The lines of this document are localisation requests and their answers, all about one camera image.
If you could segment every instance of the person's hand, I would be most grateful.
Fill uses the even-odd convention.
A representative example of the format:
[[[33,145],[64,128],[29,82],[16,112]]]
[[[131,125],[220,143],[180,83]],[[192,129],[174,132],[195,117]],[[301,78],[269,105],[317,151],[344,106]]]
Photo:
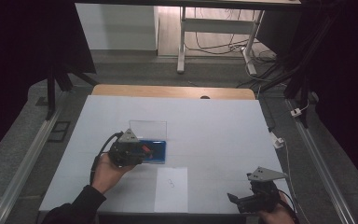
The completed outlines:
[[[259,211],[257,213],[267,224],[295,224],[289,215],[289,212],[280,204],[277,204],[270,213]]]
[[[132,170],[133,167],[135,166],[117,167],[110,161],[107,154],[104,153],[98,162],[97,169],[95,170],[92,186],[100,191],[101,194],[105,194],[109,189],[118,183],[124,174]]]

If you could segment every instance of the white connector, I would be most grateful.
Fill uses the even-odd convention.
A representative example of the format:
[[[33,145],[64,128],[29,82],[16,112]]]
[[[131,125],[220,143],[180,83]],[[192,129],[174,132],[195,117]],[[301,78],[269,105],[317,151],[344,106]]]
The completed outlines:
[[[295,118],[295,117],[301,115],[301,110],[299,108],[296,108],[296,109],[290,111],[290,113],[292,114],[293,118]]]
[[[283,139],[277,138],[273,132],[270,132],[269,135],[271,135],[272,145],[275,148],[283,147]]]

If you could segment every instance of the black sleeve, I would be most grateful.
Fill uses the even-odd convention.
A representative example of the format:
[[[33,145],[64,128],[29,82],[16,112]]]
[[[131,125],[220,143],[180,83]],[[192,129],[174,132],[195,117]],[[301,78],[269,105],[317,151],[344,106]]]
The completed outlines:
[[[72,204],[66,203],[49,211],[42,224],[91,223],[97,209],[106,198],[95,188],[87,185]]]

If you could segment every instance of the wooden edge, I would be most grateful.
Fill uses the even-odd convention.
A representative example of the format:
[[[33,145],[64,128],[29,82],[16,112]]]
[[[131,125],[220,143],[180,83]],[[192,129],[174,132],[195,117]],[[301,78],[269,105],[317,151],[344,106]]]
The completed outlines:
[[[132,86],[100,84],[94,87],[92,95],[115,95],[134,97],[172,97],[199,99],[207,96],[211,99],[255,100],[255,94],[249,89],[168,87],[168,86]]]

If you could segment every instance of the white tabletop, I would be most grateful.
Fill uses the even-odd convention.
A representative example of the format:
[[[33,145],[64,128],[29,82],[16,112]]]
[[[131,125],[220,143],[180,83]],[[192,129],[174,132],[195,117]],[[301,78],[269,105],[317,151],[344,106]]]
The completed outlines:
[[[125,174],[105,194],[107,200],[100,212],[155,213],[158,168],[180,167],[187,169],[187,195],[181,197],[187,200],[188,213],[238,214],[227,193],[252,195],[247,173],[258,166],[282,171],[256,100],[91,95],[40,211],[76,198],[89,183],[94,157],[109,136],[129,128],[129,120],[167,121],[166,163],[141,164]],[[289,192],[286,181],[275,183]]]

